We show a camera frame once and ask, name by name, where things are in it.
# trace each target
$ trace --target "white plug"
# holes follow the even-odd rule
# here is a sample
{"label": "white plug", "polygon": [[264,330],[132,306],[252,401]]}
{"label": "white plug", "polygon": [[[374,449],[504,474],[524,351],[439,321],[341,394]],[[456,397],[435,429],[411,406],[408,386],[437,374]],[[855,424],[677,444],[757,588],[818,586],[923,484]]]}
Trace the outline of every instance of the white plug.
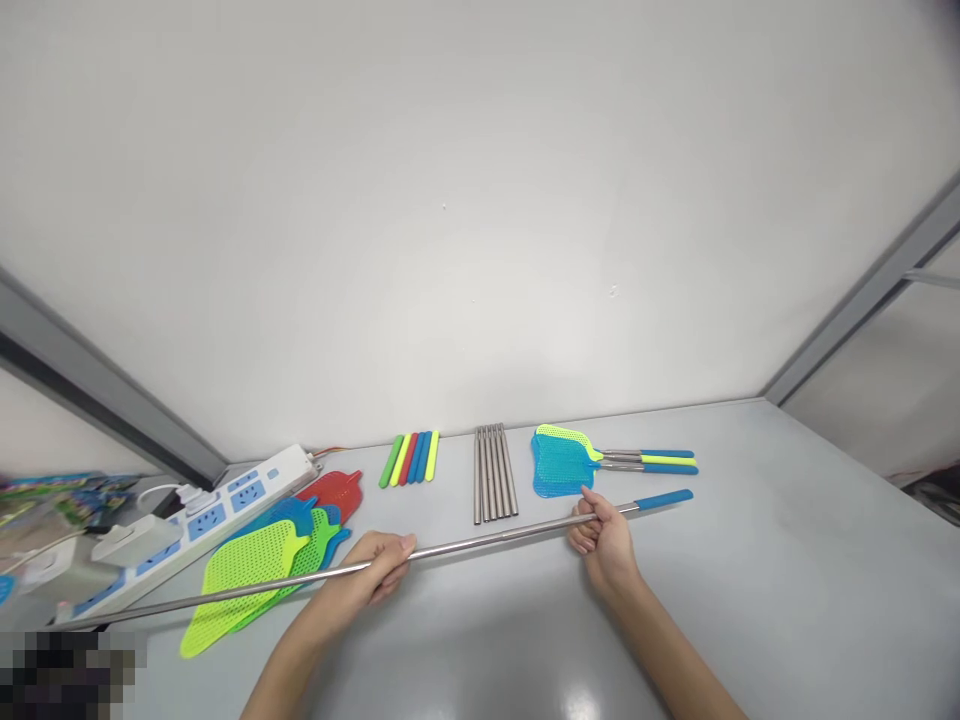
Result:
{"label": "white plug", "polygon": [[132,525],[114,525],[102,535],[90,554],[94,562],[137,567],[166,550],[183,536],[183,528],[156,515],[147,515]]}
{"label": "white plug", "polygon": [[79,536],[42,552],[27,563],[26,592],[60,602],[85,602],[110,587],[120,571],[91,560],[93,540]]}
{"label": "white plug", "polygon": [[180,496],[180,502],[183,503],[187,511],[187,517],[196,515],[198,512],[213,504],[217,496],[201,490],[193,485],[181,485],[177,488],[177,495]]}

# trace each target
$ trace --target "gray table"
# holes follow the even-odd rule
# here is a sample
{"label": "gray table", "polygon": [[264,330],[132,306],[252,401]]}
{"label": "gray table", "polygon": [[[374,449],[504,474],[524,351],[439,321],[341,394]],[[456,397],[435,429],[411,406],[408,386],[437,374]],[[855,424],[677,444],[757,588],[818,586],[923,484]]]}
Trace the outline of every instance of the gray table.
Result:
{"label": "gray table", "polygon": [[[637,557],[750,717],[958,716],[956,528],[762,400],[565,425],[601,446],[696,451],[697,477],[601,472],[596,489],[614,503],[694,490],[631,521]],[[429,484],[380,490],[387,447],[334,455],[326,469],[364,471],[354,533],[413,531],[432,545],[569,511],[571,499],[533,493],[531,433],[508,433],[520,516],[492,525],[472,524],[472,436],[442,440]],[[196,594],[204,564],[141,603]],[[189,661],[178,654],[188,610],[116,626],[148,631],[126,716],[238,716],[306,599]],[[666,716],[556,536],[416,565],[345,638],[309,701],[315,717],[359,720]]]}

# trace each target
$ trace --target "finger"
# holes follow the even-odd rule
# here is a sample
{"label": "finger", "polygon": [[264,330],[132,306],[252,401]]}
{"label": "finger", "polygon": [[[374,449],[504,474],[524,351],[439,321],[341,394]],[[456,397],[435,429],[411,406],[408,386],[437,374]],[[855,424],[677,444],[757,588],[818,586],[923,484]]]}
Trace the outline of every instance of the finger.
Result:
{"label": "finger", "polygon": [[399,541],[388,542],[373,559],[370,567],[360,573],[370,583],[370,591],[373,592],[395,568],[403,565],[416,546],[416,535],[407,535]]}
{"label": "finger", "polygon": [[406,577],[408,572],[410,572],[410,563],[404,563],[400,567],[394,568],[380,584],[393,585],[394,583],[398,583],[403,580],[404,577]]}
{"label": "finger", "polygon": [[576,542],[580,542],[584,539],[583,528],[577,525],[576,527],[570,528],[568,535]]}
{"label": "finger", "polygon": [[593,544],[593,541],[585,537],[583,533],[580,532],[580,528],[574,528],[570,532],[568,539],[570,541],[570,545],[573,546],[573,549],[579,552],[581,555],[586,555],[588,552],[592,552],[596,548],[596,545]]}
{"label": "finger", "polygon": [[567,533],[567,542],[570,543],[570,547],[576,550],[581,555],[583,554],[583,548],[580,547],[580,535],[570,531]]}
{"label": "finger", "polygon": [[371,605],[379,605],[379,604],[382,603],[384,600],[386,600],[388,597],[390,597],[391,595],[393,595],[393,594],[397,591],[397,588],[399,588],[399,587],[400,587],[400,583],[398,583],[398,582],[397,582],[397,583],[394,583],[393,585],[386,585],[386,586],[381,585],[381,586],[378,587],[378,588],[376,589],[376,591],[373,593],[373,597],[370,598],[370,604],[371,604]]}
{"label": "finger", "polygon": [[350,548],[350,552],[347,553],[343,562],[346,565],[350,565],[352,563],[363,562],[364,560],[373,560],[384,547],[391,542],[398,542],[399,540],[400,536],[394,535],[393,533],[381,533],[375,530],[365,532],[363,536],[354,543],[354,546]]}
{"label": "finger", "polygon": [[598,537],[600,537],[600,531],[589,524],[581,525],[579,530],[581,535],[583,535],[585,538],[589,538],[590,540],[596,540]]}
{"label": "finger", "polygon": [[580,492],[583,493],[584,500],[593,506],[593,511],[603,522],[612,522],[616,518],[621,517],[620,513],[617,512],[617,509],[613,507],[613,505],[610,504],[610,501],[607,500],[603,495],[595,493],[586,485],[580,486]]}

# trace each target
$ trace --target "person's right hand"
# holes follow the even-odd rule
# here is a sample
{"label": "person's right hand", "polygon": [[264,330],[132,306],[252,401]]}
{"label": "person's right hand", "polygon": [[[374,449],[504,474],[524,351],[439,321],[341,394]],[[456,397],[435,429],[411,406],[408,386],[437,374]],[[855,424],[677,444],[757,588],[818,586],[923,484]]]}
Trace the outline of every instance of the person's right hand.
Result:
{"label": "person's right hand", "polygon": [[573,514],[596,513],[598,519],[573,525],[567,539],[584,556],[593,589],[609,604],[643,586],[633,555],[633,538],[627,519],[605,497],[586,486],[580,491],[583,499],[574,506]]}

